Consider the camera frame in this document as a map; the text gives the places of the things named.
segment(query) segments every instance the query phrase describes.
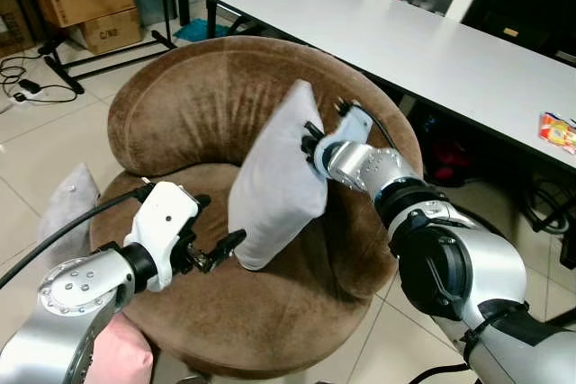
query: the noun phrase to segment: cable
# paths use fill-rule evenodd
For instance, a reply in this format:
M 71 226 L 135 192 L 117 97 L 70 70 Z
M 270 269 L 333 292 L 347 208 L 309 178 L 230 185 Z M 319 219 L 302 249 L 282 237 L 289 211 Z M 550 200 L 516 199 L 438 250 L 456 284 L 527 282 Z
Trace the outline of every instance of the cable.
M 396 147 L 396 143 L 394 143 L 394 140 L 392 139 L 392 136 L 390 135 L 390 132 L 388 131 L 388 129 L 384 126 L 384 124 L 380 121 L 380 119 L 378 119 L 376 116 L 374 116 L 374 114 L 370 110 L 367 110 L 366 108 L 364 108 L 359 103 L 345 101 L 341 98 L 339 99 L 339 102 L 336 105 L 336 108 L 337 108 L 340 116 L 345 116 L 348 113 L 348 111 L 350 110 L 350 108 L 352 108 L 352 107 L 356 107 L 361 112 L 364 112 L 365 114 L 367 114 L 368 117 L 370 117 L 370 119 L 372 119 L 372 121 L 376 124 L 376 126 L 378 127 L 378 129 L 382 133 L 382 136 L 384 137 L 384 139 L 386 139 L 386 141 L 388 141 L 388 144 L 390 145 L 390 147 L 395 149 L 395 150 L 398 150 L 398 148 Z
M 392 139 L 392 136 L 390 135 L 390 132 L 384 126 L 384 124 L 380 121 L 380 119 L 378 119 L 376 116 L 374 116 L 372 114 L 372 112 L 370 112 L 369 110 L 367 110 L 366 108 L 364 108 L 360 104 L 352 103 L 352 106 L 356 107 L 358 110 L 361 110 L 362 112 L 365 112 L 368 115 L 368 117 L 370 117 L 370 119 L 372 119 L 372 121 L 376 124 L 376 126 L 378 127 L 378 129 L 380 130 L 380 132 L 382 133 L 384 138 L 386 138 L 386 141 L 388 141 L 388 144 L 390 144 L 390 147 L 392 147 L 395 150 L 398 150 L 398 148 L 396 147 L 396 143 L 394 143 L 394 140 Z
M 32 102 L 32 103 L 71 103 L 73 101 L 75 101 L 78 98 L 78 94 L 74 91 L 74 89 L 72 89 L 71 87 L 65 86 L 65 85 L 43 85 L 43 86 L 39 86 L 36 85 L 35 83 L 31 82 L 30 80 L 22 80 L 23 76 L 27 73 L 26 68 L 24 67 L 24 60 L 29 59 L 29 60 L 35 60 L 37 58 L 41 58 L 42 55 L 38 54 L 37 56 L 14 56 L 11 58 L 5 58 L 2 61 L 0 61 L 0 77 L 2 77 L 2 91 L 4 92 L 4 95 L 7 98 L 14 98 L 15 101 L 17 101 L 18 103 L 23 103 L 26 101 Z M 18 60 L 20 59 L 22 62 L 20 65 L 11 65 L 11 66 L 7 66 L 6 64 L 10 61 L 13 60 Z M 70 92 L 72 92 L 74 94 L 74 96 L 71 96 L 70 98 L 67 99 L 36 99 L 36 98 L 29 98 L 26 95 L 22 94 L 22 93 L 16 93 L 14 95 L 10 94 L 12 89 L 14 88 L 14 86 L 20 82 L 24 82 L 26 81 L 29 84 L 35 85 L 35 88 L 38 89 L 38 92 L 44 89 L 49 89 L 49 88 L 61 88 L 61 89 L 66 89 L 69 90 Z
M 16 101 L 18 101 L 18 102 L 31 101 L 34 103 L 71 103 L 72 101 L 75 101 L 78 98 L 78 94 L 71 87 L 67 87 L 65 85 L 43 85 L 40 89 L 41 90 L 50 89 L 51 87 L 59 87 L 61 89 L 69 90 L 70 92 L 74 93 L 74 96 L 72 96 L 68 99 L 34 99 L 34 98 L 29 98 L 23 94 L 20 94 L 18 96 L 18 98 L 16 98 L 16 95 L 15 95 L 14 99 L 16 99 Z
M 26 68 L 24 67 L 24 60 L 35 60 L 37 58 L 41 58 L 41 55 L 37 56 L 13 56 L 11 58 L 5 58 L 0 60 L 0 76 L 2 77 L 2 91 L 4 95 L 9 98 L 11 97 L 10 91 L 12 89 L 6 90 L 7 85 L 16 85 L 20 79 L 26 74 Z M 11 65 L 6 66 L 6 63 L 12 60 L 21 59 L 22 62 L 20 65 Z
M 80 215 L 76 219 L 72 220 L 64 227 L 56 231 L 50 237 L 45 239 L 42 243 L 37 245 L 34 249 L 32 249 L 22 260 L 20 260 L 12 269 L 10 269 L 2 278 L 0 278 L 0 290 L 12 280 L 16 274 L 18 274 L 26 265 L 28 265 L 34 258 L 48 249 L 51 245 L 53 245 L 59 238 L 66 235 L 69 231 L 80 225 L 82 222 L 92 218 L 93 216 L 97 215 L 98 213 L 102 213 L 105 210 L 110 209 L 113 206 L 120 204 L 123 201 L 128 200 L 129 198 L 136 198 L 138 201 L 143 202 L 146 200 L 146 197 L 150 194 L 152 189 L 154 188 L 154 183 L 147 183 L 144 186 L 140 186 L 140 188 L 136 188 L 130 192 L 126 192 L 123 195 L 120 195 L 116 198 L 112 198 L 111 200 L 105 202 L 104 204 L 100 204 L 99 206 L 90 209 L 83 215 Z
M 447 372 L 463 372 L 468 371 L 470 366 L 466 363 L 462 364 L 454 364 L 451 366 L 439 366 L 437 368 L 428 369 L 420 373 L 414 380 L 412 380 L 409 384 L 419 384 L 426 378 L 430 378 L 432 375 L 437 375 L 438 373 L 447 373 Z

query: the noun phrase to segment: white pillow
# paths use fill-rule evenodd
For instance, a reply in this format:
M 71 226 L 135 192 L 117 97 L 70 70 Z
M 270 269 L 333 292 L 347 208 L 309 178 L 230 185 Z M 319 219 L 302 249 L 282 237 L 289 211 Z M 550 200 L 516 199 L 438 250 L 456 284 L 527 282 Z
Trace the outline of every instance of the white pillow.
M 77 166 L 49 198 L 48 208 L 38 229 L 38 243 L 93 209 L 98 194 L 98 187 L 86 164 Z M 89 229 L 90 220 L 87 220 L 57 240 L 56 244 L 42 255 L 41 260 L 51 269 L 63 261 L 89 255 Z
M 323 129 L 310 83 L 298 80 L 250 149 L 228 200 L 228 229 L 244 228 L 240 263 L 259 270 L 326 208 L 326 179 L 306 162 L 302 136 Z

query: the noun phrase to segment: gray pillow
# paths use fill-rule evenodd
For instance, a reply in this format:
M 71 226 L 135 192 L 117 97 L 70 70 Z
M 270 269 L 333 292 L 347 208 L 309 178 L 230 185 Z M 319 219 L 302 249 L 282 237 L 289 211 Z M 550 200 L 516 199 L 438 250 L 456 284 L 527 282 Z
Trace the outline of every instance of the gray pillow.
M 56 188 L 38 229 L 38 243 L 68 222 L 92 209 L 99 191 L 86 164 L 82 163 Z M 63 261 L 90 254 L 90 220 L 74 228 L 51 246 L 42 261 L 52 268 Z

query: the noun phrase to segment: white table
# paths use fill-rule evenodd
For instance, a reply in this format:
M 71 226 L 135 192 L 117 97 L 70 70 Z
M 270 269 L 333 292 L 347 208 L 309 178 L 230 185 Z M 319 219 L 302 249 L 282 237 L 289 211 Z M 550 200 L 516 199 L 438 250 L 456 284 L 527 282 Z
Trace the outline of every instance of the white table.
M 216 4 L 576 173 L 576 156 L 537 135 L 541 112 L 576 119 L 574 68 L 398 0 L 207 0 L 209 27 Z

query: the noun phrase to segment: chair seat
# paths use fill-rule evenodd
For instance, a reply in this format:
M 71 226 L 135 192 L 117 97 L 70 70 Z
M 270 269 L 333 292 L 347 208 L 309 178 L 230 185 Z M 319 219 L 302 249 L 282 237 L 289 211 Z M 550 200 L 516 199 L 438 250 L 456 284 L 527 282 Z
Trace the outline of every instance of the chair seat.
M 227 233 L 228 194 L 237 173 L 234 165 L 202 164 L 154 179 L 211 196 L 193 226 L 195 246 L 204 251 Z M 139 177 L 122 173 L 103 201 L 139 185 Z M 121 245 L 138 207 L 127 201 L 96 217 L 92 247 Z M 310 367 L 346 341 L 369 307 L 369 300 L 338 287 L 323 223 L 312 221 L 260 272 L 231 257 L 212 273 L 177 275 L 159 293 L 142 292 L 124 312 L 160 348 L 199 371 L 266 379 Z

